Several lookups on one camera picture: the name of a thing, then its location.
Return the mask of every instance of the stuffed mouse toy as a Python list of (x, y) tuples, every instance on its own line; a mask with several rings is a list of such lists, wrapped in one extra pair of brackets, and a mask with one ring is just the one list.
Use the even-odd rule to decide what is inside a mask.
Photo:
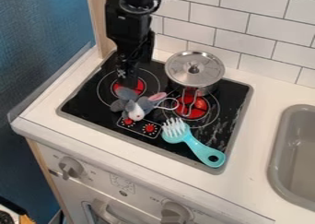
[(111, 111), (122, 112), (123, 119), (130, 118), (136, 122), (144, 119), (167, 97), (165, 92), (160, 92), (151, 97), (139, 98), (133, 90), (123, 87), (117, 88), (115, 93), (119, 99), (111, 104)]

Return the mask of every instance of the stove knob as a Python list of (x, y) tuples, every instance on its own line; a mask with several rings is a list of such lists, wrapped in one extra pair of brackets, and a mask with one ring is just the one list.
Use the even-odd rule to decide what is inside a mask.
[(123, 123), (125, 125), (132, 125), (134, 123), (134, 121), (132, 119), (130, 119), (130, 118), (126, 118), (126, 119), (123, 120)]
[(153, 124), (146, 124), (145, 130), (148, 133), (154, 133), (157, 130), (157, 128)]
[(70, 157), (63, 157), (59, 162), (59, 168), (63, 172), (64, 180), (68, 180), (69, 177), (79, 178), (84, 171), (83, 166)]
[(185, 224), (191, 219), (186, 207), (174, 202), (167, 202), (162, 208), (161, 224)]

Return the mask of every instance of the pot knob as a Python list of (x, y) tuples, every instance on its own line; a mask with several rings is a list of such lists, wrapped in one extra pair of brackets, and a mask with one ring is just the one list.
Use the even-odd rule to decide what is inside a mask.
[(199, 70), (199, 64), (195, 61), (191, 61), (189, 63), (190, 68), (188, 69), (188, 72), (192, 73), (192, 74), (197, 74), (200, 72)]

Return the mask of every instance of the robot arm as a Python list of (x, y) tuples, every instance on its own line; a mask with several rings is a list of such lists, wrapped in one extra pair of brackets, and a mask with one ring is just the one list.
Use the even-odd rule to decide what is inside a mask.
[(139, 63), (152, 58), (155, 33), (150, 29), (151, 14), (161, 0), (107, 0), (107, 36), (117, 45), (116, 69), (119, 83), (127, 88), (137, 85)]

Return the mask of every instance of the white bristles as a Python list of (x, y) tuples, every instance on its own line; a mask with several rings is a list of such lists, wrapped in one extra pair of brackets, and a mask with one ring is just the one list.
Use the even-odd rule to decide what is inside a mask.
[(170, 118), (162, 125), (162, 129), (168, 137), (181, 136), (185, 131), (185, 123), (181, 118)]

